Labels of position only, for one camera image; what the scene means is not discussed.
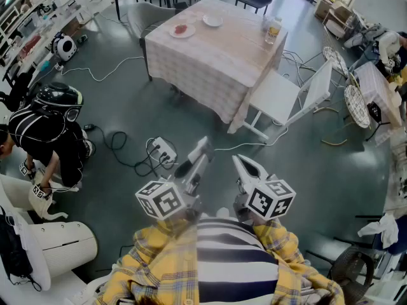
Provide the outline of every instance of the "yellow plaid shirt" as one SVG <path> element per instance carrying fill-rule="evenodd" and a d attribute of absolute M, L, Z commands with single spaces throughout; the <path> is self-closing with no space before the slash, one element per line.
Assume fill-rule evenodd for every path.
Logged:
<path fill-rule="evenodd" d="M 271 220 L 254 231 L 265 250 L 279 262 L 279 280 L 272 305 L 300 305 L 301 277 L 313 288 L 331 292 L 331 304 L 345 305 L 340 286 L 303 264 L 298 239 Z M 120 299 L 154 297 L 164 305 L 199 304 L 197 227 L 185 220 L 158 222 L 134 234 L 134 248 L 118 261 L 96 305 L 116 305 Z"/>

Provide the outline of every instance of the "black and white striped shirt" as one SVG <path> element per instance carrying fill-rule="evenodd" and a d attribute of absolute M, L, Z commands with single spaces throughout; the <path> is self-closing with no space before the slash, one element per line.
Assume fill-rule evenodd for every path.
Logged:
<path fill-rule="evenodd" d="M 252 227 L 229 219 L 198 224 L 200 304 L 270 305 L 278 261 L 265 251 Z"/>

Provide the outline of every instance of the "white tablecloth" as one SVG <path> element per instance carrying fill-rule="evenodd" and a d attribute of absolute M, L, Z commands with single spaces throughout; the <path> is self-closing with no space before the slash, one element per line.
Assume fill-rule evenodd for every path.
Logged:
<path fill-rule="evenodd" d="M 223 19 L 212 28 L 204 15 Z M 202 0 L 146 36 L 149 73 L 163 78 L 214 110 L 230 133 L 243 125 L 251 93 L 271 69 L 278 69 L 287 31 L 274 45 L 265 43 L 262 17 L 219 0 Z M 194 26 L 189 38 L 169 34 L 178 24 Z"/>
<path fill-rule="evenodd" d="M 390 99 L 389 83 L 373 63 L 368 62 L 355 71 L 366 105 L 376 103 L 382 112 L 382 122 L 391 122 L 391 125 L 382 125 L 376 132 L 375 140 L 380 145 L 403 125 L 399 109 Z"/>

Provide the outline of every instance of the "concrete floor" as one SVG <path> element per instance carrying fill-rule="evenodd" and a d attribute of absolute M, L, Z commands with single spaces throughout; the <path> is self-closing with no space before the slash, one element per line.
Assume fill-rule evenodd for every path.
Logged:
<path fill-rule="evenodd" d="M 120 0 L 121 14 L 124 15 L 133 3 L 135 0 Z M 322 24 L 314 17 L 313 8 L 304 0 L 273 0 L 268 9 L 270 15 L 282 17 L 284 27 L 289 30 L 286 49 L 295 51 L 304 60 L 321 51 Z M 103 15 L 116 20 L 114 5 Z M 89 67 L 96 78 L 102 78 L 124 58 L 142 55 L 127 26 L 100 15 L 77 36 L 81 34 L 87 34 L 89 40 L 68 62 L 65 71 Z M 346 51 L 340 51 L 350 66 L 352 57 Z M 323 58 L 319 57 L 312 66 L 318 68 L 322 64 Z M 279 72 L 289 73 L 291 80 L 296 82 L 293 64 L 282 60 Z M 304 79 L 310 75 L 307 71 L 302 72 Z M 181 161 L 205 135 L 216 148 L 258 141 L 245 128 L 228 135 L 228 126 L 210 109 L 188 97 L 180 98 L 161 79 L 149 82 L 143 60 L 125 62 L 101 83 L 95 82 L 86 71 L 70 72 L 63 77 L 53 72 L 43 82 L 51 79 L 68 83 L 84 95 L 85 106 L 78 120 L 81 125 L 94 123 L 108 137 L 118 130 L 127 132 L 127 144 L 118 154 L 129 163 L 142 160 L 147 139 L 159 135 L 176 145 Z M 343 91 L 338 89 L 333 100 L 341 98 Z M 291 125 L 288 134 L 273 147 L 244 146 L 233 152 L 217 152 L 200 186 L 205 211 L 213 215 L 220 207 L 232 210 L 238 189 L 231 156 L 240 153 L 285 179 L 297 192 L 282 222 L 298 236 L 302 251 L 313 243 L 311 236 L 314 233 L 355 238 L 356 231 L 366 223 L 356 221 L 354 216 L 380 214 L 383 210 L 390 151 L 388 143 L 376 147 L 372 142 L 363 142 L 368 132 L 356 127 L 350 127 L 341 137 L 336 137 L 340 140 L 347 135 L 349 142 L 343 147 L 321 144 L 322 136 L 343 124 L 345 114 L 345 111 L 340 116 L 331 112 L 308 114 Z M 110 268 L 118 258 L 120 247 L 132 244 L 133 233 L 151 223 L 134 193 L 155 179 L 154 175 L 138 177 L 131 168 L 120 165 L 104 146 L 99 132 L 92 132 L 90 138 L 97 145 L 97 154 L 86 164 L 82 190 L 56 194 L 54 198 L 58 203 L 51 210 L 67 212 L 69 221 L 84 222 L 96 235 L 97 258 L 76 270 L 85 280 L 107 274 L 107 271 L 98 270 Z M 24 157 L 22 151 L 14 151 L 13 156 L 2 163 L 2 171 L 21 178 L 18 164 Z"/>

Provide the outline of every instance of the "food on plate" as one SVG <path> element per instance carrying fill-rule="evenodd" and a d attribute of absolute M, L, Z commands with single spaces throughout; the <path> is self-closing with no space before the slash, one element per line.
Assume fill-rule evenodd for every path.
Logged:
<path fill-rule="evenodd" d="M 185 33 L 187 28 L 188 28 L 188 26 L 185 25 L 185 24 L 178 25 L 178 26 L 176 27 L 176 34 L 177 34 L 177 35 L 180 35 L 180 34 L 182 34 L 182 33 Z"/>

